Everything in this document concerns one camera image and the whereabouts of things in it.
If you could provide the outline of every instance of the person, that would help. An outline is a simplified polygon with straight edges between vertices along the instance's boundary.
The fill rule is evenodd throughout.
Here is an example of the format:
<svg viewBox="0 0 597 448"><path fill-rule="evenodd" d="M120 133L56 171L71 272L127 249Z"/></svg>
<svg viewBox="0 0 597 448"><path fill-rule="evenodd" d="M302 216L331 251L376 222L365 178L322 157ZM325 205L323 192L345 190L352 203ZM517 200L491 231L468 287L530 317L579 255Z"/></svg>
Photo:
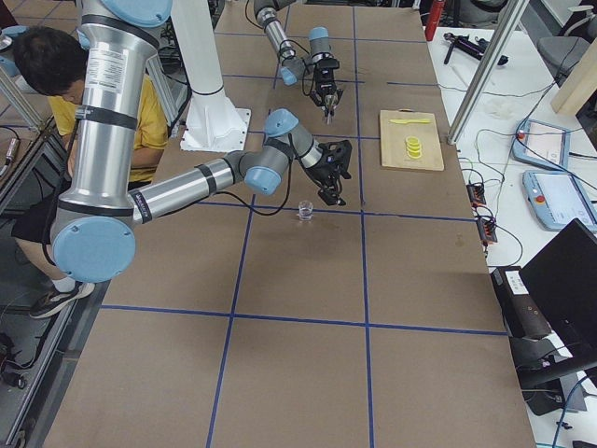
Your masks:
<svg viewBox="0 0 597 448"><path fill-rule="evenodd" d="M75 126L76 107L83 99L88 52L67 33L37 26L15 39L13 53L25 81L49 98L58 132L67 145ZM129 189L142 187L152 180L167 141L166 118L151 80L146 76L134 137ZM76 140L67 161L70 175L75 159ZM68 187L69 183L64 181L61 192ZM94 284L76 281L46 258L42 246L49 242L50 226L46 222L51 222L55 216L56 206L49 195L19 217L12 229L12 236L27 259L52 283L51 290L31 308L29 315L33 318L55 315L67 303L88 297L94 290Z"/></svg>

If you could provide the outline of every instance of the black shorts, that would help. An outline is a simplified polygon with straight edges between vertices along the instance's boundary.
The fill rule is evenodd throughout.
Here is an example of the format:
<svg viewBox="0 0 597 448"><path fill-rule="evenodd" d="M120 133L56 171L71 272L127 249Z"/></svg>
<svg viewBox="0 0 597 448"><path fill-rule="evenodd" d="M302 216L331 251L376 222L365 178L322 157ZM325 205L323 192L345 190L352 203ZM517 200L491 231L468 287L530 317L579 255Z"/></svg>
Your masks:
<svg viewBox="0 0 597 448"><path fill-rule="evenodd" d="M149 182L129 182L128 190L139 189ZM69 182L64 182L62 191L67 191L70 188ZM56 217L56 204L52 207L52 197L50 194L44 198L40 203L35 204L20 216L12 227L12 236L20 240L31 241L34 243L49 243L49 229L51 223Z"/></svg>

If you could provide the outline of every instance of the dark hair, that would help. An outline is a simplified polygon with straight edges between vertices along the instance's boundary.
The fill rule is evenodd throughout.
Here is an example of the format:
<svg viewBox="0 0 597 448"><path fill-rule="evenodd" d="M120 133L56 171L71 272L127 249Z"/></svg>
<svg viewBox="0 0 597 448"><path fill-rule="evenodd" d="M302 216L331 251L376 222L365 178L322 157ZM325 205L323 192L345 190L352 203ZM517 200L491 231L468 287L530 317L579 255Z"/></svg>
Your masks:
<svg viewBox="0 0 597 448"><path fill-rule="evenodd" d="M22 77L42 95L62 95L85 79L88 52L64 31L31 27L15 38L13 54Z"/></svg>

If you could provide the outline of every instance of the label sticker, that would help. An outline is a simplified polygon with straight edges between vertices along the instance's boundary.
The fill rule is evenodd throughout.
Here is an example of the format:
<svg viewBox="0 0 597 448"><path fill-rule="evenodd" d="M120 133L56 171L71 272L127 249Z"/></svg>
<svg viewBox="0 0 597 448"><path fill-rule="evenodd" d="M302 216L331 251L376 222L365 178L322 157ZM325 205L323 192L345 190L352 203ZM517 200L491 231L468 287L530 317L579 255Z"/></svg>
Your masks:
<svg viewBox="0 0 597 448"><path fill-rule="evenodd" d="M127 57L108 49L90 49L85 87L122 93Z"/></svg>
<svg viewBox="0 0 597 448"><path fill-rule="evenodd" d="M529 294L529 291L522 282L521 275L518 271L506 271L506 279L507 283L510 285L510 289L512 289L512 294L515 296Z"/></svg>

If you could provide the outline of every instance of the red object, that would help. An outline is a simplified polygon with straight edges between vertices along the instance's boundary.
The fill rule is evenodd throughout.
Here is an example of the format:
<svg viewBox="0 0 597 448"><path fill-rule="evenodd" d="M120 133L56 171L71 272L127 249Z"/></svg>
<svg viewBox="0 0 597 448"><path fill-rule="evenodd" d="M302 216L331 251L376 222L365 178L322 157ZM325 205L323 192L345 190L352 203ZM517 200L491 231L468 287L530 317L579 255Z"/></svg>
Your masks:
<svg viewBox="0 0 597 448"><path fill-rule="evenodd" d="M446 0L433 0L433 5L431 5L431 9L429 10L427 25L425 26L425 39L427 39L427 42L432 41L433 36L436 34L439 18L441 18L441 11L443 11L445 4Z"/></svg>

